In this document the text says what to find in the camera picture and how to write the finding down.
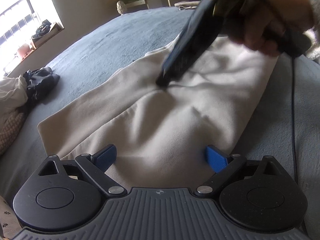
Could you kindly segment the person right hand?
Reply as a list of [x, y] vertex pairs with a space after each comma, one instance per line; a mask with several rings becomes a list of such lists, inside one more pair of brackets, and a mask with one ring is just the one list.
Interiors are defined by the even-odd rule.
[[229, 39], [236, 44], [243, 44], [250, 50], [277, 57], [280, 52], [276, 42], [263, 38], [263, 32], [267, 27], [283, 35], [287, 28], [304, 32], [311, 29], [315, 22], [309, 0], [267, 1], [279, 12], [286, 25], [282, 24], [266, 5], [259, 2], [245, 14], [242, 36], [229, 35]]

